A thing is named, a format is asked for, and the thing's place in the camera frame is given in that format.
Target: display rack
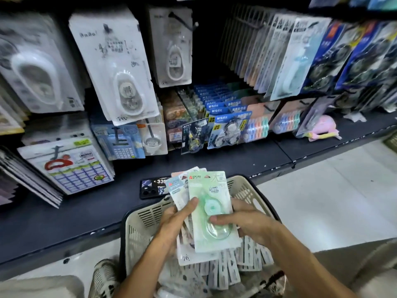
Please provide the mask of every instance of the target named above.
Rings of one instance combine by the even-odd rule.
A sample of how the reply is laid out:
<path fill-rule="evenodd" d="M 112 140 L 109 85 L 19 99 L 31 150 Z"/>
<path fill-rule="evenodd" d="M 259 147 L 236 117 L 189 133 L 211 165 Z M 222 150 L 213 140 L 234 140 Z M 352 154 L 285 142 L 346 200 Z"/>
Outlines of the display rack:
<path fill-rule="evenodd" d="M 183 156 L 180 150 L 173 150 L 168 155 L 134 160 L 131 165 L 115 161 L 114 182 L 70 196 L 60 209 L 29 192 L 21 197 L 17 207 L 0 215 L 0 277 L 2 271 L 20 263 L 53 251 L 60 251 L 61 258 L 67 257 L 79 242 L 118 232 L 126 212 L 159 201 L 139 199 L 141 179 L 170 175 L 198 165 L 208 170 L 224 170 L 226 175 L 244 174 L 260 184 L 363 145 L 397 128 L 396 113 L 371 112 L 366 114 L 367 122 L 356 123 L 340 114 L 332 115 L 342 140 L 328 138 L 308 142 L 306 138 L 296 139 L 286 134 Z"/>

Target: floor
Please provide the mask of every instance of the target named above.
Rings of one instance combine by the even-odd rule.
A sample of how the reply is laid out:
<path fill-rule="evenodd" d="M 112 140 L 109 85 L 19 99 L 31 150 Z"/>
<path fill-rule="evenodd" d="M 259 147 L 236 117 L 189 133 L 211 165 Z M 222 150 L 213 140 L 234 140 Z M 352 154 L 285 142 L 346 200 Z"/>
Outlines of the floor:
<path fill-rule="evenodd" d="M 311 251 L 397 237 L 397 155 L 374 141 L 258 186 Z M 75 275 L 87 297 L 94 266 L 117 258 L 120 241 L 15 277 Z"/>

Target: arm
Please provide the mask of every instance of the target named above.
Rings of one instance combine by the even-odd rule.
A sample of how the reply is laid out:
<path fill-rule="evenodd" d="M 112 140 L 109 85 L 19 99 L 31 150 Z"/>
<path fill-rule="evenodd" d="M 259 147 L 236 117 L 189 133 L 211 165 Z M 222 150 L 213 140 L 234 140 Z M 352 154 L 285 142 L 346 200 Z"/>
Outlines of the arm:
<path fill-rule="evenodd" d="M 114 298 L 152 298 L 158 276 L 167 257 L 175 252 L 176 237 L 183 221 L 195 210 L 198 199 L 191 199 L 179 212 L 175 206 L 165 210 L 157 234 L 131 274 L 122 282 Z"/>
<path fill-rule="evenodd" d="M 281 223 L 244 201 L 232 199 L 235 212 L 212 216 L 213 224 L 239 225 L 240 236 L 248 235 L 271 251 L 275 262 L 301 297 L 357 298 L 332 276 L 294 235 Z"/>

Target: beige basket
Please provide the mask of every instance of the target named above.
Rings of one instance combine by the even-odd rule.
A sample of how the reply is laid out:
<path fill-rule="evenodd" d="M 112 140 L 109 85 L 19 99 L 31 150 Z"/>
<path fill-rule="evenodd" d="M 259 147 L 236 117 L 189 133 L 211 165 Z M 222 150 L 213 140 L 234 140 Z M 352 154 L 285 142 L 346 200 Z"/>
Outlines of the beige basket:
<path fill-rule="evenodd" d="M 268 216 L 280 220 L 269 201 L 245 176 L 234 175 L 228 178 L 227 186 L 232 197 L 244 200 L 253 206 L 260 205 Z M 125 239 L 125 242 L 122 243 L 120 259 L 125 258 L 126 275 L 130 274 L 134 265 L 141 258 L 149 245 L 151 236 L 157 231 L 161 215 L 171 205 L 173 205 L 173 201 L 171 196 L 167 195 L 159 203 L 133 211 L 125 216 L 125 229 L 122 230 L 122 240 Z M 281 295 L 284 292 L 286 278 L 280 272 L 280 269 L 274 265 L 265 266 L 261 272 L 240 273 L 241 283 L 230 286 L 227 291 L 213 291 L 213 296 L 228 298 L 251 297 L 264 287 L 276 295 Z"/>

